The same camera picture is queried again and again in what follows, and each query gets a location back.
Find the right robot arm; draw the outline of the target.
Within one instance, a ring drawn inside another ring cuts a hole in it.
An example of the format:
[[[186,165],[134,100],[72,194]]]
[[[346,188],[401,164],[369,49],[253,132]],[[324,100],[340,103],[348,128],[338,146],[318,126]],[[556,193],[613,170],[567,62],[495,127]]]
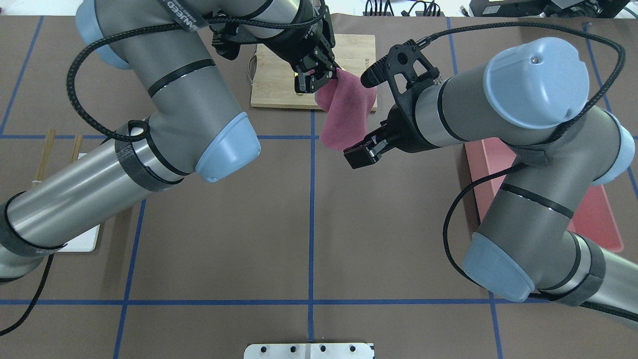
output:
[[[541,38],[439,81],[439,71],[408,40],[362,75],[387,82],[395,105],[379,129],[344,150],[352,168],[391,149],[407,153],[497,138],[515,154],[510,168],[473,181],[451,205],[498,177],[487,213],[462,264],[474,284],[511,302],[539,298],[616,316],[637,325],[637,265],[568,230],[586,192],[631,165],[634,140],[605,109],[589,107],[588,71],[577,50]]]

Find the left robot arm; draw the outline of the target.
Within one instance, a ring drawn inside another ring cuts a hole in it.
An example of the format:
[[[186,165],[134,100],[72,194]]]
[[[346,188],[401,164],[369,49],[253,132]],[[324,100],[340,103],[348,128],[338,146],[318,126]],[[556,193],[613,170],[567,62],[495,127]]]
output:
[[[261,152],[257,134],[198,35],[214,32],[217,54],[235,59],[261,43],[314,93],[335,75],[325,3],[311,0],[85,0],[76,13],[86,48],[67,73],[71,105],[107,140],[64,170],[1,205],[1,283],[22,278],[67,243],[191,173],[216,182]],[[97,52],[131,69],[157,111],[116,131],[80,105],[75,77]]]

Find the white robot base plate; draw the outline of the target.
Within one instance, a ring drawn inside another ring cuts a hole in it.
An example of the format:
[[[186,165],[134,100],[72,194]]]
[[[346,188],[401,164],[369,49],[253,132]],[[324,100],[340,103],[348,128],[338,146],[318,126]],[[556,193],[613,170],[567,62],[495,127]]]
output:
[[[374,359],[368,343],[281,343],[246,347],[244,359]]]

